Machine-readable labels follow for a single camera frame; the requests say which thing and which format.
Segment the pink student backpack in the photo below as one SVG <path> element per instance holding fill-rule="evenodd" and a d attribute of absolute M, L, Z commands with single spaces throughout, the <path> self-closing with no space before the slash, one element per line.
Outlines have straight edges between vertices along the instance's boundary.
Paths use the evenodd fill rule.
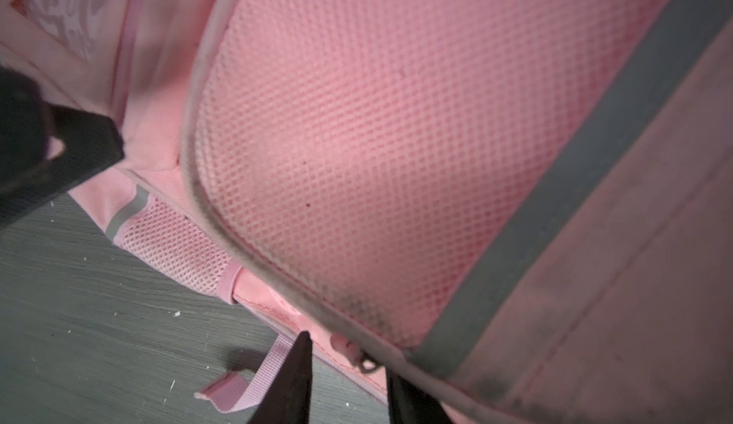
<path fill-rule="evenodd" d="M 732 0 L 1 0 L 1 69 L 112 118 L 117 246 L 387 405 L 732 419 Z"/>

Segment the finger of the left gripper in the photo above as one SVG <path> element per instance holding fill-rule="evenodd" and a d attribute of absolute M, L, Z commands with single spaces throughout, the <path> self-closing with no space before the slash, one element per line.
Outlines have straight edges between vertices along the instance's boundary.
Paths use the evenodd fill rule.
<path fill-rule="evenodd" d="M 1 69 L 1 226 L 121 162 L 112 118 L 45 101 L 36 81 Z"/>

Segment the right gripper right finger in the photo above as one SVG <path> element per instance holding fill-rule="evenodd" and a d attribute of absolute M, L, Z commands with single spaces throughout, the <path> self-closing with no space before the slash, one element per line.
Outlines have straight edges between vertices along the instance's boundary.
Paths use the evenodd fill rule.
<path fill-rule="evenodd" d="M 453 424 L 431 395 L 398 374 L 386 370 L 387 406 L 391 424 Z"/>

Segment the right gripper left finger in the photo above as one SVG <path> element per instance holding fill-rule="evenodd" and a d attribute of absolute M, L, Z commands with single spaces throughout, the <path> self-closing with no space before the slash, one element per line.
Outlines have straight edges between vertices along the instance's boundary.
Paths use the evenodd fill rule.
<path fill-rule="evenodd" d="M 301 332 L 248 424 L 309 424 L 313 343 Z"/>

